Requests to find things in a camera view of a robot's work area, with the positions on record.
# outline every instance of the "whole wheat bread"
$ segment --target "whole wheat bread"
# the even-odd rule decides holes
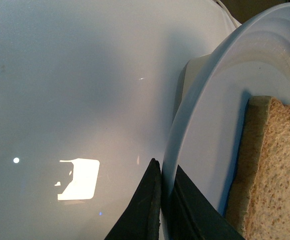
[[[290,240],[290,105],[249,100],[228,222],[246,240]]]

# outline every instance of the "white surface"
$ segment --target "white surface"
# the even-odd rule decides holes
[[[163,163],[168,200],[179,164],[223,213],[250,96],[290,104],[290,3],[243,24],[211,54],[176,114]]]
[[[162,162],[182,68],[233,29],[210,0],[0,0],[0,240],[104,239]],[[57,201],[76,158],[94,196]]]

